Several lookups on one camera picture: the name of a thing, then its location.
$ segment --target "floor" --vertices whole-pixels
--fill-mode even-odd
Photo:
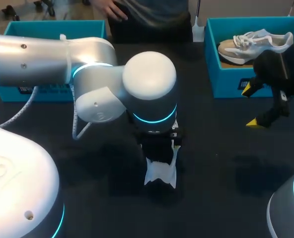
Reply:
[[[56,17],[50,17],[46,6],[41,10],[36,10],[33,3],[16,7],[15,11],[22,21],[34,20],[101,20],[104,16],[92,6],[85,6],[81,0],[53,0]],[[189,8],[192,16],[192,22],[195,19],[197,0],[190,0]],[[0,11],[0,34],[3,34],[11,18],[6,18]]]

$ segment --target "person's hand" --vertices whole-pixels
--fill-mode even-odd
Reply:
[[[92,0],[95,6],[106,17],[111,17],[117,21],[127,20],[127,16],[115,4],[113,0]]]

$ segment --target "shoe box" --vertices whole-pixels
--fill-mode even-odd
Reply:
[[[106,39],[104,20],[79,21],[13,21],[5,35],[59,40],[60,34],[67,39],[100,37]],[[0,87],[3,102],[27,102],[33,92],[32,87]],[[72,102],[69,85],[39,86],[36,102]]]
[[[241,93],[248,79],[255,76],[251,62],[236,66],[221,60],[217,50],[218,44],[233,39],[233,36],[261,29],[271,34],[284,35],[292,32],[294,35],[294,17],[208,18],[204,42],[205,57],[215,98],[242,97]],[[264,87],[253,97],[272,97],[272,91]]]

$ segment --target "screw hole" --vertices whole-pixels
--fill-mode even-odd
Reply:
[[[26,212],[24,213],[24,216],[25,216],[25,218],[26,218],[27,220],[30,220],[30,221],[33,220],[33,213],[32,213],[31,211],[26,211]]]

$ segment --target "shoe lace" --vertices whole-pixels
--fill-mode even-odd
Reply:
[[[247,37],[249,34],[251,34],[252,32],[247,32],[244,35],[241,36],[233,36],[233,41],[234,44],[237,47],[245,47],[245,46],[249,46],[249,45],[255,45],[256,42],[253,40],[253,38],[255,37],[255,35],[253,35],[252,37]]]

